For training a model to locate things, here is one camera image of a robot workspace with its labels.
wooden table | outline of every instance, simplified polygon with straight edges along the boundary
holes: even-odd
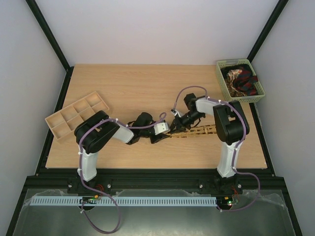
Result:
[[[64,107],[97,91],[109,105],[110,116],[127,123],[135,120],[141,112],[150,113],[155,120],[166,111],[166,121],[174,118],[170,110],[178,92],[187,86],[199,85],[208,95],[223,99],[215,66],[195,65],[93,65],[75,66]],[[183,113],[186,94],[197,96],[204,91],[191,88],[182,93],[177,109]],[[250,124],[250,133],[239,153],[238,168],[267,168],[255,124],[248,104],[242,104]],[[207,116],[200,125],[214,124]],[[220,160],[221,142],[216,134],[194,138],[168,138],[152,145],[150,139],[141,138],[133,145],[111,139],[100,151],[98,168],[216,168]],[[59,144],[53,140],[47,168],[77,168],[78,146],[73,136]]]

purple cable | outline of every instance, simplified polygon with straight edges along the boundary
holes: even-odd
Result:
[[[200,88],[200,89],[203,89],[203,90],[205,90],[205,96],[207,97],[207,93],[208,93],[208,92],[207,92],[207,90],[206,90],[204,87],[202,87],[202,86],[197,86],[197,85],[188,86],[188,87],[186,87],[186,88],[183,88],[183,89],[178,93],[178,95],[177,95],[177,97],[176,97],[176,100],[175,100],[175,103],[174,103],[173,110],[175,110],[175,108],[176,108],[177,101],[178,101],[178,98],[179,98],[179,96],[181,95],[181,93],[182,93],[184,90],[189,89],[189,88]]]
[[[245,140],[245,137],[246,137],[246,126],[245,126],[245,122],[243,120],[243,118],[241,117],[241,115],[239,114],[239,112],[233,107],[231,106],[228,102],[224,102],[224,101],[218,101],[218,100],[215,100],[215,99],[211,99],[209,97],[207,97],[207,100],[209,101],[212,101],[212,102],[217,102],[217,103],[223,103],[225,104],[226,106],[228,106],[236,115],[237,117],[239,118],[239,120],[241,121],[242,123],[242,126],[243,126],[243,136],[242,136],[242,139],[236,144],[235,148],[237,148],[241,143],[242,141]],[[239,175],[249,175],[249,176],[253,176],[256,180],[257,180],[257,184],[258,184],[258,191],[257,191],[257,194],[254,198],[254,200],[251,201],[251,203],[249,203],[248,205],[244,206],[244,207],[241,207],[241,208],[238,208],[238,209],[232,209],[232,210],[222,210],[219,206],[217,206],[217,208],[220,210],[220,211],[225,211],[225,212],[234,212],[234,211],[240,211],[240,210],[245,210],[247,208],[249,208],[251,205],[254,204],[254,202],[256,202],[256,200],[258,199],[259,197],[259,194],[260,194],[260,181],[259,181],[259,178],[253,174],[253,173],[249,173],[249,172],[238,172],[234,166],[234,162],[235,162],[235,157],[236,157],[236,150],[234,150],[233,152],[233,157],[232,157],[232,169],[235,173],[239,174]]]
[[[90,190],[92,190],[92,191],[94,191],[94,192],[100,193],[100,194],[102,194],[103,196],[108,197],[108,198],[109,198],[110,200],[112,200],[112,202],[115,204],[115,206],[116,206],[116,208],[117,208],[117,211],[118,211],[118,222],[117,222],[116,227],[115,227],[112,231],[104,231],[104,230],[101,230],[100,228],[98,228],[95,224],[93,224],[93,222],[90,220],[90,218],[88,217],[88,215],[85,213],[85,211],[84,211],[84,209],[83,209],[85,202],[82,203],[82,205],[81,205],[81,210],[82,210],[83,214],[85,215],[86,219],[88,220],[88,222],[90,223],[90,225],[91,225],[96,231],[98,231],[98,232],[101,233],[101,234],[105,234],[105,235],[109,235],[109,234],[112,234],[112,233],[114,233],[114,232],[117,231],[117,229],[118,229],[118,227],[119,227],[119,225],[120,225],[121,219],[122,219],[122,214],[121,214],[121,212],[120,212],[119,206],[117,205],[117,202],[115,201],[115,199],[112,198],[112,196],[110,196],[109,194],[104,193],[104,192],[102,192],[102,191],[100,191],[100,190],[91,188],[91,187],[87,186],[87,185],[84,183],[84,180],[83,180],[83,171],[82,171],[82,159],[83,159],[83,158],[82,158],[82,157],[83,157],[83,155],[82,155],[82,153],[83,153],[82,142],[83,142],[83,140],[88,136],[89,133],[91,133],[94,129],[96,129],[97,127],[99,127],[101,124],[104,124],[104,123],[106,123],[106,122],[108,122],[108,121],[116,121],[116,120],[115,120],[115,119],[111,119],[111,118],[110,118],[110,119],[102,120],[102,121],[99,122],[98,124],[94,125],[91,129],[89,129],[89,130],[82,136],[82,138],[80,139],[80,142],[79,142],[79,148],[80,148],[80,163],[79,163],[79,168],[80,168],[80,178],[81,178],[82,185],[83,185],[84,187],[86,187],[87,189],[90,189]]]
[[[150,127],[152,127],[152,126],[154,126],[154,125],[156,125],[156,124],[158,124],[158,123],[160,123],[160,122],[163,122],[163,120],[166,118],[166,112],[161,113],[161,114],[159,115],[159,118],[160,118],[159,121],[157,121],[157,122],[155,122],[155,123],[153,123],[153,124],[150,124],[150,125],[148,125],[148,126],[143,126],[143,127],[129,127],[129,126],[128,126],[128,128],[129,128],[129,129],[146,129],[146,128],[150,128]],[[82,185],[83,185],[84,187],[86,187],[87,189],[90,189],[90,190],[92,190],[92,191],[94,191],[94,192],[100,193],[100,194],[102,194],[103,196],[108,197],[108,198],[114,203],[114,205],[116,206],[117,211],[118,211],[118,222],[117,222],[116,227],[115,227],[112,231],[104,231],[104,230],[101,230],[100,228],[98,228],[95,224],[93,224],[93,222],[90,220],[90,218],[88,217],[88,215],[85,213],[85,211],[84,211],[84,209],[83,209],[85,202],[82,203],[82,205],[81,205],[81,210],[82,210],[83,214],[85,215],[86,219],[88,220],[88,222],[90,223],[90,225],[91,225],[96,231],[98,231],[98,232],[101,233],[101,234],[105,234],[105,235],[109,235],[109,234],[112,234],[112,233],[114,233],[114,232],[117,231],[117,229],[118,229],[118,227],[119,227],[119,225],[120,225],[121,219],[122,219],[122,215],[121,215],[121,212],[120,212],[120,209],[119,209],[119,206],[118,206],[117,202],[115,201],[115,199],[113,199],[112,196],[110,196],[109,194],[104,193],[104,192],[102,192],[102,191],[100,191],[100,190],[91,188],[91,187],[87,186],[87,185],[84,183],[83,170],[82,170],[82,159],[83,159],[83,155],[82,155],[82,153],[83,153],[82,142],[83,142],[83,140],[88,136],[88,134],[90,134],[93,130],[95,130],[95,129],[96,129],[97,127],[99,127],[101,124],[104,124],[104,123],[109,122],[109,121],[117,122],[117,123],[119,123],[120,125],[126,127],[125,124],[119,122],[119,121],[116,120],[116,119],[112,119],[112,118],[105,119],[105,120],[102,120],[101,122],[99,122],[98,124],[94,125],[91,129],[89,129],[89,130],[82,136],[82,138],[81,138],[80,141],[79,141],[79,148],[80,148],[79,169],[80,169],[80,179],[81,179]]]

